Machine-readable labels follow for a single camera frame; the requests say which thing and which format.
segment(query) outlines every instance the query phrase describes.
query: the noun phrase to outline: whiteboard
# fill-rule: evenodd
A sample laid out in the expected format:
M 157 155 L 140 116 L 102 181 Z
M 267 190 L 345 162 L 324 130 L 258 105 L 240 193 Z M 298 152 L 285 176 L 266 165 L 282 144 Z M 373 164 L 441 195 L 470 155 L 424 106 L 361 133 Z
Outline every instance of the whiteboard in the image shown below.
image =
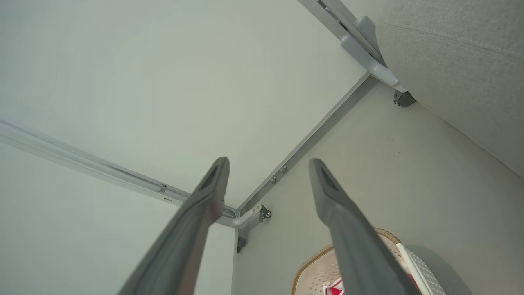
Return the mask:
M 0 4 L 0 118 L 238 207 L 365 74 L 298 1 Z

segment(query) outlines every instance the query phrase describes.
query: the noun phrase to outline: floor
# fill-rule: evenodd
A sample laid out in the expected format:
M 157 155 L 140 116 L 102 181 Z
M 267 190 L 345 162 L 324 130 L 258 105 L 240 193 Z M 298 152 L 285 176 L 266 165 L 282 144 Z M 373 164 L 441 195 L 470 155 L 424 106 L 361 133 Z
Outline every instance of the floor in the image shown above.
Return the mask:
M 236 257 L 236 294 L 289 294 L 300 265 L 331 242 L 308 161 L 321 158 L 373 226 L 421 257 L 449 295 L 524 289 L 524 180 L 419 103 L 378 83 L 262 199 L 271 219 Z

